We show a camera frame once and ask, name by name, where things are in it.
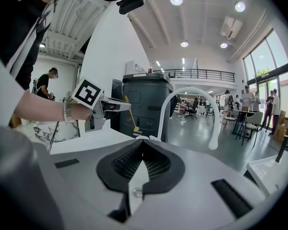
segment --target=backpack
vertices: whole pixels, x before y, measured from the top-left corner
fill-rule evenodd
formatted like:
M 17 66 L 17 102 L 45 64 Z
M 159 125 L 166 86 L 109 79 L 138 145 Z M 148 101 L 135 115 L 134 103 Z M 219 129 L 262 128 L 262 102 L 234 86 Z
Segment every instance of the backpack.
M 232 97 L 232 95 L 229 96 L 227 104 L 229 105 L 230 110 L 234 109 L 234 98 Z
M 33 80 L 33 88 L 32 88 L 32 93 L 33 94 L 37 94 L 37 92 L 40 90 L 40 88 L 42 86 L 40 86 L 39 88 L 37 88 L 37 83 L 38 83 L 38 79 L 34 79 Z

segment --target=white arch handle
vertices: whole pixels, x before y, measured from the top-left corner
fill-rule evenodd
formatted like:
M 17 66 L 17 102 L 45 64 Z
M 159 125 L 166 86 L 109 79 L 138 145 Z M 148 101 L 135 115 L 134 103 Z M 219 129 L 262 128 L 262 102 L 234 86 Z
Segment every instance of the white arch handle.
M 214 123 L 214 127 L 213 127 L 212 137 L 210 139 L 208 147 L 211 150 L 217 149 L 217 146 L 218 146 L 217 138 L 218 138 L 218 131 L 219 131 L 219 123 L 220 123 L 219 109 L 218 109 L 214 99 L 207 92 L 205 92 L 199 88 L 195 88 L 195 87 L 184 87 L 184 88 L 175 90 L 173 93 L 171 93 L 165 99 L 165 101 L 163 102 L 162 108 L 161 108 L 160 123 L 159 123 L 159 130 L 158 130 L 158 140 L 161 140 L 163 121 L 164 121 L 164 113 L 165 113 L 165 109 L 167 107 L 167 104 L 175 95 L 180 94 L 182 92 L 199 93 L 200 95 L 204 96 L 209 101 L 209 103 L 211 104 L 213 111 L 215 113 L 215 123 Z

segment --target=railing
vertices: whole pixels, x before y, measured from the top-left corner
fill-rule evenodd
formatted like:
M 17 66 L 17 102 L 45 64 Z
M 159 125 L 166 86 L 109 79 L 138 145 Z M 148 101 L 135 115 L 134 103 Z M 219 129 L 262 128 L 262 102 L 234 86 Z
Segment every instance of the railing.
M 212 79 L 228 82 L 235 82 L 235 74 L 228 71 L 200 70 L 200 69 L 169 69 L 163 71 L 154 71 L 154 73 L 163 73 L 170 78 L 191 78 L 191 79 Z

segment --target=white shirt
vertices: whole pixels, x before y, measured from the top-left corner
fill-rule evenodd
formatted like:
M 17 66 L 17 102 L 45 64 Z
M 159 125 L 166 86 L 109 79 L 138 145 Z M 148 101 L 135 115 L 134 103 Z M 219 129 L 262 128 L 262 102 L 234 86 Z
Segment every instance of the white shirt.
M 249 111 L 253 111 L 253 102 L 255 101 L 255 96 L 253 93 L 244 93 L 240 98 L 240 102 L 242 102 L 242 106 L 248 106 Z
M 279 115 L 279 97 L 277 94 L 273 100 L 272 115 Z
M 259 111 L 259 106 L 261 104 L 261 100 L 258 95 L 255 96 L 255 101 L 253 102 L 253 111 Z
M 230 110 L 230 108 L 229 108 L 229 104 L 228 104 L 229 97 L 230 97 L 230 94 L 226 94 L 226 95 L 225 95 L 225 106 L 224 106 L 224 111 L 229 111 L 229 110 Z

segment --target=hand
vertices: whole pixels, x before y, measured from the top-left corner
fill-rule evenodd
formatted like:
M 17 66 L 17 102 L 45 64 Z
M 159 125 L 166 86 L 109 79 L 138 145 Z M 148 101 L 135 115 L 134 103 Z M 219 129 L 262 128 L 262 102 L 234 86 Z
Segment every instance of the hand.
M 89 120 L 93 115 L 92 110 L 82 104 L 72 104 L 73 120 Z

